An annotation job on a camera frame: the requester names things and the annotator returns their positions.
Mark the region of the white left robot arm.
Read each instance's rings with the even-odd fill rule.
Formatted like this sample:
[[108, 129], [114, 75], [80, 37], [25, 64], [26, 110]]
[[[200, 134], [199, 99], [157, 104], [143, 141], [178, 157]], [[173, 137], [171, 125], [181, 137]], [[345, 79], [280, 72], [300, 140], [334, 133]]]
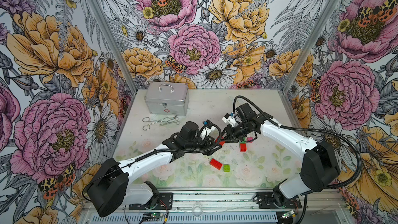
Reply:
[[153, 150], [135, 158], [117, 162], [110, 158], [98, 169], [84, 188], [86, 199], [95, 207], [100, 217], [106, 217], [121, 205], [147, 204], [154, 200], [155, 187], [145, 182], [129, 190], [129, 184], [144, 174], [167, 165], [185, 154], [201, 153], [209, 156], [220, 148], [224, 131], [208, 122], [202, 128], [192, 121], [164, 140]]

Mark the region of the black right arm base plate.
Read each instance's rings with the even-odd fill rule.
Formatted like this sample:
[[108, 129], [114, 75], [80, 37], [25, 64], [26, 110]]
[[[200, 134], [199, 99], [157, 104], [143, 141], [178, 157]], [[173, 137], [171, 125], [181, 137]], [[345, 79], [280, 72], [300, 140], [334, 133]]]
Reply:
[[257, 203], [260, 209], [302, 208], [302, 203], [298, 196], [288, 199], [280, 193], [271, 191], [257, 192], [252, 201]]

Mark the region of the long red lego brick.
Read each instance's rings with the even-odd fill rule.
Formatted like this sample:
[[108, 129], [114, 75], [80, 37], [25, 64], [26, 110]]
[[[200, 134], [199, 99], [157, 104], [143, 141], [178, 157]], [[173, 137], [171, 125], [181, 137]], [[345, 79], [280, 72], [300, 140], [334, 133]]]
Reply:
[[211, 159], [209, 164], [217, 170], [221, 170], [223, 167], [223, 164], [216, 159]]

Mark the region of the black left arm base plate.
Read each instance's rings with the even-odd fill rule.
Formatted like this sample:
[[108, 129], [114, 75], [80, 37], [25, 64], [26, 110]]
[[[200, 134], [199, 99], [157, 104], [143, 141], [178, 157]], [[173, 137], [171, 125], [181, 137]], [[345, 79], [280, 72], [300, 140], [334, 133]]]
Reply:
[[131, 211], [149, 211], [149, 210], [171, 210], [173, 206], [174, 194], [171, 192], [161, 192], [155, 194], [145, 204], [130, 204], [129, 210]]

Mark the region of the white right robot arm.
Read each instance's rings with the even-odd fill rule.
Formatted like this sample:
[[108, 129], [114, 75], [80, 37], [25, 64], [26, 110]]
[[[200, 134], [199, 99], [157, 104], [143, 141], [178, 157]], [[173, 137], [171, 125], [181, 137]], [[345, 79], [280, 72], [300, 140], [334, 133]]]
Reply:
[[225, 114], [226, 138], [242, 141], [247, 135], [262, 134], [287, 148], [301, 159], [300, 173], [279, 183], [272, 193], [273, 203], [283, 207], [286, 203], [308, 192], [321, 192], [335, 180], [341, 170], [333, 147], [327, 142], [317, 142], [280, 124], [271, 115], [255, 113], [249, 104], [241, 105], [235, 114]]

